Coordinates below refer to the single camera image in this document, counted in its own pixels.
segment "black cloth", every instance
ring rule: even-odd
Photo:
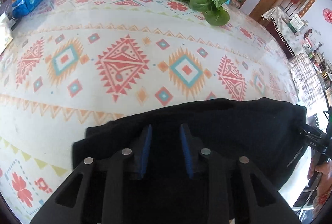
[[[86,157],[104,159],[129,147],[144,126],[153,129],[148,172],[174,177],[183,174],[179,127],[189,125],[191,134],[205,147],[222,156],[247,156],[280,189],[306,151],[300,130],[306,124],[306,108],[261,98],[254,101],[214,99],[190,102],[128,116],[87,128],[86,138],[72,147],[73,167]]]

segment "table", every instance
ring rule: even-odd
[[[87,127],[212,98],[297,102],[287,59],[238,9],[209,25],[173,0],[44,0],[0,61],[0,191],[23,223],[70,174]]]
[[[302,44],[304,43],[303,35],[295,35],[292,30],[286,24],[289,21],[289,17],[285,12],[279,7],[275,7],[263,14],[264,19],[272,20],[274,25],[273,31],[279,35],[282,45],[285,45],[289,52],[290,58],[295,57],[301,53],[306,54],[305,49]]]

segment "person's hand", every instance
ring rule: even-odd
[[[313,159],[311,159],[311,163],[310,163],[310,167],[309,167],[309,171],[308,171],[308,179],[311,179],[311,177],[313,176],[314,171],[322,173],[323,175],[330,175],[330,173],[332,172],[332,161],[330,162],[325,162],[319,166],[314,166],[313,163]]]
[[[319,166],[314,165],[313,159],[311,159],[309,171],[308,171],[308,179],[311,179],[313,176],[314,171],[322,173],[323,176],[319,182],[317,187],[317,196],[325,194],[330,187],[332,186],[332,161],[325,162]]]

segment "patterned tablecloth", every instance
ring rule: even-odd
[[[0,191],[23,223],[71,172],[87,127],[179,103],[297,102],[287,59],[230,6],[210,26],[172,0],[44,0],[0,61]]]
[[[285,20],[289,20],[289,17],[279,6],[264,13],[263,17],[265,19],[272,19],[272,22],[276,26],[277,33],[279,33],[281,39],[290,46],[295,56],[301,53],[306,54],[305,49],[302,46],[302,44],[304,44],[303,35],[295,35],[292,32],[285,22]]]

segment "metal screw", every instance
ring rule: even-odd
[[[124,155],[129,155],[131,153],[132,153],[132,150],[129,149],[129,148],[125,148],[125,149],[122,150],[122,154],[124,154]]]
[[[200,152],[204,155],[211,154],[211,150],[209,148],[203,148]]]
[[[247,164],[249,162],[249,158],[247,158],[246,156],[242,156],[240,157],[240,162],[243,164]]]
[[[91,164],[92,162],[93,162],[93,158],[86,158],[86,159],[84,159],[84,164],[89,165],[89,164]]]

